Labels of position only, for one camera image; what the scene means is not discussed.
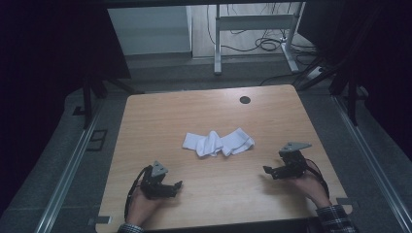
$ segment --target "wall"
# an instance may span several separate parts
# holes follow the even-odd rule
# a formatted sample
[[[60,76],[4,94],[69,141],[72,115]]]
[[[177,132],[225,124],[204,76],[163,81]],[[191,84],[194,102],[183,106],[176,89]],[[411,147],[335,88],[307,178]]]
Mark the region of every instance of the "wall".
[[[190,7],[108,10],[124,55],[191,51]]]

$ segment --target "round hole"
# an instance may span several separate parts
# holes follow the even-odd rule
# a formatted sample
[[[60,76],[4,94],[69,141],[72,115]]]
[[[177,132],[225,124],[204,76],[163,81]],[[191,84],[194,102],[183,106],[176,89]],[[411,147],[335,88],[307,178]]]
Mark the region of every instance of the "round hole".
[[[240,97],[240,103],[249,104],[249,103],[251,103],[251,98],[249,98],[248,96],[242,96],[242,97]]]

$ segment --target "metal frame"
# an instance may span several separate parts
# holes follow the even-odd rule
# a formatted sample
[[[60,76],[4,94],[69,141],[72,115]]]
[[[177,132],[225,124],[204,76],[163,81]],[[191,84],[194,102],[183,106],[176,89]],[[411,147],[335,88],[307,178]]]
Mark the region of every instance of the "metal frame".
[[[345,106],[345,103],[343,103],[336,96],[331,96],[331,98],[349,133],[357,144],[360,150],[360,154],[363,157],[367,167],[369,168],[370,173],[372,174],[373,178],[381,189],[382,194],[385,196],[389,206],[391,207],[403,232],[412,232],[412,216],[409,213],[407,206],[402,201],[401,196],[398,194],[397,190],[394,188],[391,181],[386,176],[369,144],[363,138],[360,129],[356,125],[354,125],[351,119],[346,115],[346,112],[348,110]]]
[[[71,186],[71,183],[76,175],[77,169],[82,161],[83,155],[87,147],[87,143],[90,140],[91,134],[98,119],[100,118],[100,113],[104,105],[104,99],[97,100],[94,116],[90,120],[90,125],[83,131],[82,136],[73,151],[70,160],[67,162],[66,168],[64,169],[57,186],[54,189],[48,206],[45,208],[40,221],[34,230],[35,233],[49,233],[52,231],[54,222],[57,219],[57,215],[60,212],[60,208],[63,205],[64,199],[66,198],[67,192]]]
[[[216,5],[216,43],[215,43],[215,75],[222,73],[221,31],[229,30],[264,30],[289,29],[286,42],[281,45],[292,73],[299,72],[296,62],[291,55],[291,43],[303,3],[300,2],[293,14],[273,16],[231,16],[221,17],[220,5]]]

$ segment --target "black cable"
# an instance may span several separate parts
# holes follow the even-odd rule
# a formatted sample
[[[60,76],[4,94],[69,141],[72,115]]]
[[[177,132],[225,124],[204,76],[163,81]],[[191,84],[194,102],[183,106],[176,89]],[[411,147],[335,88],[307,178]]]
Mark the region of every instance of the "black cable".
[[[318,165],[316,165],[316,163],[314,161],[312,161],[308,158],[306,158],[306,160],[312,162],[315,165],[315,167],[318,169],[318,171],[316,171],[315,169],[313,169],[312,167],[310,167],[309,165],[306,164],[306,169],[309,172],[311,172],[313,175],[315,175],[315,177],[318,178],[319,183],[321,183],[321,186],[325,190],[327,198],[329,198],[329,188],[328,188],[327,183],[324,179],[324,176],[322,176],[321,169],[319,169]]]
[[[276,11],[276,15],[279,14],[279,9],[281,8],[281,4],[282,4],[282,3],[279,3],[279,5],[278,5],[278,11]]]
[[[228,4],[226,5],[226,10],[227,10],[227,15],[230,16],[229,5]],[[237,12],[234,10],[234,4],[232,4],[232,10],[237,15]],[[230,30],[230,33],[234,34],[234,35],[237,35],[237,34],[245,32],[245,31],[247,31],[247,30],[240,30],[238,32],[233,32],[232,30]]]
[[[288,13],[289,13],[289,10],[291,9],[291,5],[292,5],[292,2],[289,3]]]
[[[301,48],[313,48],[313,49],[315,49],[316,47],[307,47],[307,46],[299,46],[299,45],[295,45],[295,44],[291,44],[291,45],[293,45],[293,46],[295,46],[295,47],[301,47]]]
[[[299,76],[296,77],[296,79],[293,81],[292,85],[294,87],[297,87],[302,83],[303,79],[307,76],[308,72],[310,72],[314,67],[319,65],[322,61],[324,61],[323,57],[316,57],[306,68],[303,72],[300,73]]]
[[[260,11],[260,15],[263,13],[264,9],[266,9],[266,8],[268,8],[268,7],[269,7],[269,3],[266,3],[266,4],[264,5],[264,8]]]
[[[272,15],[273,15],[273,13],[275,13],[275,9],[276,9],[276,3],[275,4],[273,4],[273,8],[272,8]]]
[[[320,55],[317,51],[307,51],[307,50],[297,50],[293,47],[290,47],[290,50],[296,54],[304,54],[304,55]]]
[[[297,56],[296,56],[296,61],[297,61],[299,64],[308,66],[308,65],[310,65],[311,63],[303,63],[301,60],[299,60],[299,57],[300,57],[300,56],[317,56],[317,55],[316,55],[316,54],[302,54],[302,55],[297,55]]]
[[[283,76],[274,76],[274,77],[270,77],[270,78],[267,78],[267,79],[265,79],[265,80],[263,80],[258,86],[262,86],[264,83],[266,83],[266,82],[268,82],[268,81],[270,81],[270,80],[273,80],[273,79],[279,79],[279,78],[286,78],[286,77],[293,77],[293,76],[296,76],[296,75],[300,75],[300,73],[301,72],[299,72],[299,73],[296,73],[296,74],[292,74],[292,75],[283,75]]]
[[[209,38],[211,40],[211,42],[215,45],[215,41],[212,39],[212,34],[210,33],[210,25],[209,25],[209,5],[207,6],[207,12],[206,12],[206,16],[207,16],[207,30],[209,33]],[[229,46],[221,46],[222,48],[227,48],[227,49],[231,49],[231,50],[237,50],[237,51],[251,51],[251,50],[256,50],[258,48],[262,48],[263,50],[266,51],[274,51],[275,49],[279,48],[279,46],[276,46],[276,44],[274,43],[280,43],[280,41],[274,40],[274,39],[270,39],[270,38],[264,38],[264,36],[266,35],[267,30],[265,30],[265,32],[263,33],[262,37],[259,39],[255,40],[255,47],[249,50],[240,50],[240,49],[236,49],[233,47],[229,47]],[[274,46],[275,48],[273,49],[266,49],[263,48],[262,45],[269,45],[271,44],[272,46]]]
[[[145,168],[139,173],[139,175],[137,176],[136,180],[134,180],[133,185],[131,186],[130,190],[129,190],[128,193],[127,193],[126,203],[125,203],[125,206],[124,206],[124,220],[127,219],[128,209],[129,209],[129,206],[130,206],[130,204],[131,204],[131,198],[132,198],[132,196],[133,196],[134,190],[135,190],[135,188],[136,188],[137,186],[139,186],[139,185],[137,185],[137,183],[139,182],[140,177],[142,177],[142,175],[143,175],[148,169],[149,169],[149,167],[145,167]]]
[[[282,32],[282,37],[286,39],[286,30],[279,29]]]

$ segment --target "metal bracket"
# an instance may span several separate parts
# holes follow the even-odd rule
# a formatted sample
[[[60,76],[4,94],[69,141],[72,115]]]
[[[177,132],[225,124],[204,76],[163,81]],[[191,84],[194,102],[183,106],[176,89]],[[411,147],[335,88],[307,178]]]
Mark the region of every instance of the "metal bracket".
[[[215,75],[222,74],[221,31],[228,30],[265,30],[289,29],[288,38],[281,43],[282,51],[287,59],[292,73],[299,69],[291,54],[291,44],[297,23],[300,18],[303,2],[300,2],[293,14],[271,16],[228,16],[221,17],[220,5],[216,5],[216,35],[215,35]]]
[[[296,150],[302,150],[305,148],[312,147],[311,144],[307,143],[296,143],[296,142],[288,142],[284,147],[282,147],[279,152],[291,152]]]
[[[102,151],[103,145],[106,141],[107,136],[107,129],[100,129],[100,130],[93,130],[89,141],[89,146],[92,143],[100,142],[97,148],[87,148],[86,151]]]
[[[154,168],[152,169],[152,177],[158,177],[163,174],[166,174],[169,170],[161,165],[159,162],[154,162]]]

